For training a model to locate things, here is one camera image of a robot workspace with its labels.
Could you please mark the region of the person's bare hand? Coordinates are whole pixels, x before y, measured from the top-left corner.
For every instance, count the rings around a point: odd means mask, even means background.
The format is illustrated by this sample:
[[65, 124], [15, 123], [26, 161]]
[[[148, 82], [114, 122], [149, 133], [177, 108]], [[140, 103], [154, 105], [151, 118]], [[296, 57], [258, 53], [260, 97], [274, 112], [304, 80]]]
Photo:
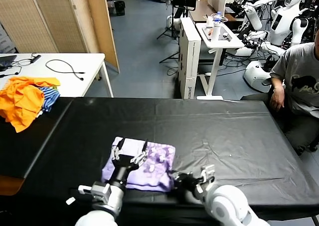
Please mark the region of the person's bare hand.
[[270, 100], [270, 106], [275, 111], [279, 111], [281, 108], [284, 108], [284, 100], [285, 100], [285, 90], [281, 84], [274, 87], [273, 94]]

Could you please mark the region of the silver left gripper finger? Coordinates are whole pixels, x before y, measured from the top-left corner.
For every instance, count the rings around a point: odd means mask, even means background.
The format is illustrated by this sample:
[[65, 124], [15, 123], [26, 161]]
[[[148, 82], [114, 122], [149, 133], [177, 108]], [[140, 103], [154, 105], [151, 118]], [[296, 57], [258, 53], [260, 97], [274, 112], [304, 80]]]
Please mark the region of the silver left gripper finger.
[[135, 156], [133, 159], [131, 159], [131, 162], [133, 164], [143, 164], [145, 160], [148, 157], [148, 141], [144, 142], [144, 145], [142, 147], [142, 152]]
[[119, 160], [119, 154], [121, 152], [122, 146], [124, 144], [125, 139], [122, 138], [116, 146], [114, 146], [111, 150], [111, 160]]

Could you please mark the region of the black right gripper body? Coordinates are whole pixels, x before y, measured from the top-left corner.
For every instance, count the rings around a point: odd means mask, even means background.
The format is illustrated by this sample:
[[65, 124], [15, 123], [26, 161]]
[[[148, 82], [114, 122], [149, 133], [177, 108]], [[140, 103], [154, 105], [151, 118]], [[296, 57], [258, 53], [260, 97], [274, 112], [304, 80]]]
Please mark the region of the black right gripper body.
[[202, 183], [202, 177], [194, 177], [192, 172], [183, 173], [174, 171], [172, 173], [173, 191], [179, 201], [198, 201], [196, 186]]

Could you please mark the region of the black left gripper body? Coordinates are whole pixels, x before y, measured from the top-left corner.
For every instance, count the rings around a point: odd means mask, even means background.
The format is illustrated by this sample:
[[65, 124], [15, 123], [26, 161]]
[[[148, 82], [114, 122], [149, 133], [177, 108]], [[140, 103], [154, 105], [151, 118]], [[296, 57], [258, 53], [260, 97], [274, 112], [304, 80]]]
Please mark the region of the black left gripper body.
[[113, 160], [114, 171], [109, 179], [109, 184], [113, 186], [126, 186], [130, 172], [139, 168], [139, 165], [131, 162], [133, 156], [120, 155], [118, 160]]

